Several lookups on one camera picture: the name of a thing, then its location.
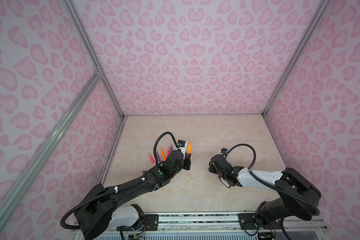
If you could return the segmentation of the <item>orange pen group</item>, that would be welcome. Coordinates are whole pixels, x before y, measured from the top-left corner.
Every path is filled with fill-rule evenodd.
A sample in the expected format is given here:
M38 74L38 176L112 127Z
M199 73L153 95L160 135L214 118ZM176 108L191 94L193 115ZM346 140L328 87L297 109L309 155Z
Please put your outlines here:
M166 161L166 152L165 152L164 148L162 148L162 161L163 162Z
M191 154L191 150L192 150L192 143L189 142L189 146L188 146L188 149L187 149L187 154Z

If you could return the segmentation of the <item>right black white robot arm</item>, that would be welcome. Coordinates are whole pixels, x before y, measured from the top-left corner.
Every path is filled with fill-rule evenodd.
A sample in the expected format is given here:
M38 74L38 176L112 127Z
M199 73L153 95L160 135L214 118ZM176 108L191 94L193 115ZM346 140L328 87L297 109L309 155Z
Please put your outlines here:
M297 217L310 221L313 216L321 214L318 204L321 192L305 177L293 168L284 171L255 171L228 163L225 155L212 157L209 172L218 175L220 180L228 183L228 187L254 187L273 191L279 198L260 203L252 216L251 223L259 228L266 228L276 220Z

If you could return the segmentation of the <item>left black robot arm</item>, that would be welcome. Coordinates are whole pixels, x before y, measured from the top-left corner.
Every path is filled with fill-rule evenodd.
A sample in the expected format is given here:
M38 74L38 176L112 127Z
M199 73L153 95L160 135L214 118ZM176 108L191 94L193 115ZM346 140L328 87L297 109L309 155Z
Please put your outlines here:
M163 188L182 169L188 171L190 168L191 154L183 154L180 150L174 150L166 161L144 171L141 177L107 188L102 184L94 186L78 205L78 208L74 210L84 238L86 240L95 239L110 226L112 221L120 221L120 227L131 227L136 223L142 223L144 212L137 205L132 205L137 217L134 222L123 220L122 217L116 217L115 220L112 218L123 204L143 194Z

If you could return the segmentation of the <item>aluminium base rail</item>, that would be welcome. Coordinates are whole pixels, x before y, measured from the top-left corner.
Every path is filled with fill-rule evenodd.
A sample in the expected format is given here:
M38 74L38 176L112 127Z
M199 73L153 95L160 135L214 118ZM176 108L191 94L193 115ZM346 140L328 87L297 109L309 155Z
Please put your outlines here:
M156 231L123 231L111 228L99 240L330 240L329 229L320 217L303 221L288 217L282 223L257 230L241 230L239 213L250 212L179 212L148 213L159 215Z

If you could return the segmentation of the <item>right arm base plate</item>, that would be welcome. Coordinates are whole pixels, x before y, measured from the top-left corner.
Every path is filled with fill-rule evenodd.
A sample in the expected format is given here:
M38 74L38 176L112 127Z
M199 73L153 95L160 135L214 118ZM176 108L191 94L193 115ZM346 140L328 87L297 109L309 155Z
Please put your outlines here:
M258 226L256 224L254 213L239 213L238 221L240 224L241 230L257 230Z

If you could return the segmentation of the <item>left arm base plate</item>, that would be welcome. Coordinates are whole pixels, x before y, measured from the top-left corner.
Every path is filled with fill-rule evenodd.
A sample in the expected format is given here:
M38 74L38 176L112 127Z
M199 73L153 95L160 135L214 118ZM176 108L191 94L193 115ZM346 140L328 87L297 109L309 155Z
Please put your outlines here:
M117 230L122 231L156 231L159 224L159 215L157 214L148 214L144 217L139 217L137 222L134 223L131 227L122 226L117 227Z

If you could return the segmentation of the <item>diagonal aluminium frame bar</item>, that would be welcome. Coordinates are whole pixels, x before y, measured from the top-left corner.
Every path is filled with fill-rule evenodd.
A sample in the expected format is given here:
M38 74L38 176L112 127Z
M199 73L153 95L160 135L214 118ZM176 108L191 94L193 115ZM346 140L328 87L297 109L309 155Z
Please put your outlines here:
M52 153L62 140L63 136L70 128L76 116L86 103L90 94L96 88L102 73L96 72L90 81L86 84L77 98L73 101L61 120L58 122L49 137L45 140L38 152L31 159L28 166L23 173L15 181L14 185L10 188L7 195L0 203L0 233L15 212L18 205L21 203L25 194L41 172L46 162L51 157Z

